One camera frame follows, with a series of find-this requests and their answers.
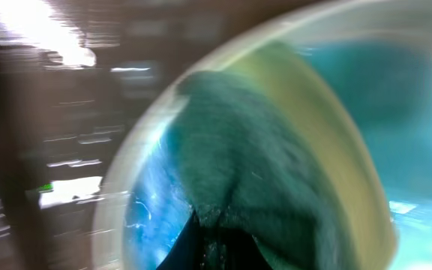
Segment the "green yellow sponge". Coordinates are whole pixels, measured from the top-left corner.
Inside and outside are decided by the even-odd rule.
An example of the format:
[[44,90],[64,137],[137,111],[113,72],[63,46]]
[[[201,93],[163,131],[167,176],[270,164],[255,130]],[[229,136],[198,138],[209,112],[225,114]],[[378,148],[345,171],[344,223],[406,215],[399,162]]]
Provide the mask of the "green yellow sponge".
[[397,239],[378,175],[332,90],[286,44],[187,75],[170,151],[216,269],[217,230],[271,269],[387,269]]

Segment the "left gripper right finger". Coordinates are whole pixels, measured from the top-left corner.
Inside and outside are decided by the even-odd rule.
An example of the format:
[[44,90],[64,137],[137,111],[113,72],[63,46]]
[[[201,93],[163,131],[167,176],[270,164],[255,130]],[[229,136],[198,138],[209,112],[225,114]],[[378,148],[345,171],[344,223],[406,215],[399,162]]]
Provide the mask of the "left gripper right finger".
[[253,237],[241,229],[219,228],[216,243],[216,269],[272,270]]

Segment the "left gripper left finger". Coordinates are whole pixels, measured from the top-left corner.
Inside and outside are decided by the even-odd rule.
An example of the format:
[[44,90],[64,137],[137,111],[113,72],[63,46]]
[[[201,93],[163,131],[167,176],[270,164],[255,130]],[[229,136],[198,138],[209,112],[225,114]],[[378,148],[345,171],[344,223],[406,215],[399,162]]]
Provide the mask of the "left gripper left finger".
[[175,244],[157,270],[200,270],[203,254],[203,229],[197,213],[193,211]]

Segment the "white plate stained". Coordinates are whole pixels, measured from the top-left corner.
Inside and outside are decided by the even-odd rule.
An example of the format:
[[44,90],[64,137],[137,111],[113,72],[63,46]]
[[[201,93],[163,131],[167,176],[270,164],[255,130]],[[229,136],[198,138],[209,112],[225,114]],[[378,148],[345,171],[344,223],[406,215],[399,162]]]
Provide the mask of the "white plate stained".
[[[387,269],[432,269],[432,1],[335,1],[273,19],[217,48],[194,71],[268,60],[270,43],[303,64],[355,121],[386,193],[395,246]],[[94,218],[96,269],[156,269],[190,217],[168,127],[183,102],[169,86],[129,133]]]

